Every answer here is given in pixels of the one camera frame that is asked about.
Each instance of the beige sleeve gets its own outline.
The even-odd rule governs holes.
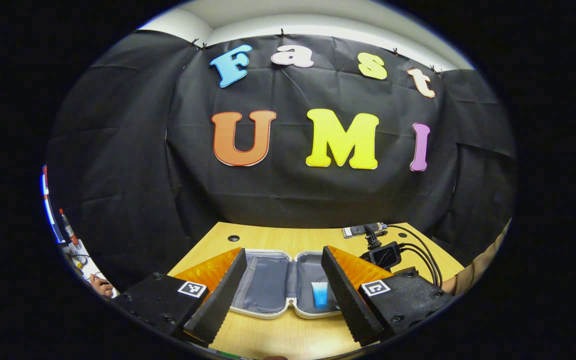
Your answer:
[[[467,292],[482,277],[484,270],[486,270],[490,262],[492,262],[501,242],[506,236],[506,231],[508,231],[508,226],[510,225],[511,220],[512,219],[509,219],[508,223],[505,224],[505,228],[503,228],[501,234],[496,237],[494,243],[490,244],[486,251],[483,251],[480,255],[475,257],[472,264],[468,265],[455,276],[455,295]]]

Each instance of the gray pouch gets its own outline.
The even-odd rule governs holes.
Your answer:
[[[285,251],[247,248],[246,261],[247,269],[230,306],[232,312],[276,319],[292,306],[304,319],[341,315],[330,284],[326,308],[315,307],[311,283],[328,282],[322,251],[302,251],[293,260]]]

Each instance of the yellow letter m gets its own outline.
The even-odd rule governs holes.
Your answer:
[[[338,166],[343,166],[354,148],[350,167],[354,169],[377,169],[375,159],[375,128],[379,124],[377,116],[360,113],[354,117],[346,132],[332,110],[312,109],[308,118],[313,121],[312,155],[306,157],[306,164],[311,167],[327,167],[331,160],[328,157],[328,145]]]

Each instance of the blue letter f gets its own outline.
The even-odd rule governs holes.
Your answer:
[[[226,52],[223,55],[215,57],[210,62],[210,65],[217,66],[219,75],[221,75],[221,82],[219,87],[225,88],[228,85],[236,82],[237,80],[243,78],[248,73],[246,70],[237,68],[237,65],[247,66],[249,59],[246,54],[242,54],[246,51],[251,51],[252,46],[242,45]]]

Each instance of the small bottle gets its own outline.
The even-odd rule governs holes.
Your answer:
[[[78,240],[77,236],[75,236],[75,232],[71,227],[71,223],[68,222],[68,218],[66,217],[66,214],[64,214],[64,209],[59,209],[59,214],[61,214],[61,218],[63,219],[63,225],[66,228],[66,233],[68,234],[68,237],[72,240],[72,244],[75,246],[75,248],[81,250],[82,244],[80,244],[80,240]]]

